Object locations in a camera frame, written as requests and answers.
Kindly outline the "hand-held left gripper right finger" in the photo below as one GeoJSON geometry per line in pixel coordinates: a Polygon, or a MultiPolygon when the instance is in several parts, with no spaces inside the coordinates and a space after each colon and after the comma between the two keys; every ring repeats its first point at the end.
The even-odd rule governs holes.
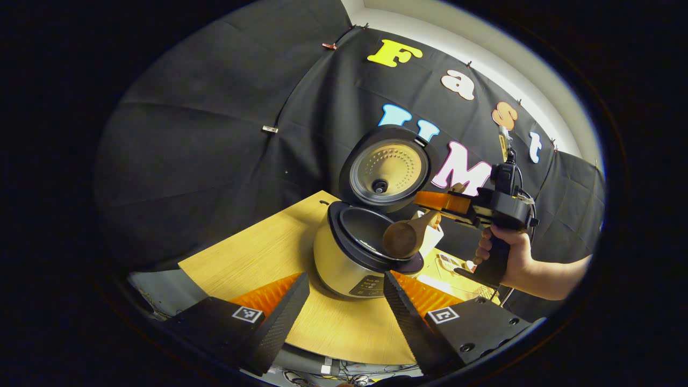
{"type": "Polygon", "coordinates": [[[420,370],[442,376],[518,342],[533,324],[485,297],[462,300],[388,271],[383,293],[420,370]]]}

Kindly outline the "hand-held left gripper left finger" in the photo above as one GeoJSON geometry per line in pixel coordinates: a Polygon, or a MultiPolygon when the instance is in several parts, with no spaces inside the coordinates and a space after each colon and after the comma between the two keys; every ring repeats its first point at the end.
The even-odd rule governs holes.
{"type": "Polygon", "coordinates": [[[268,372],[310,294],[305,272],[231,300],[205,297],[161,324],[186,349],[217,367],[268,372]]]}

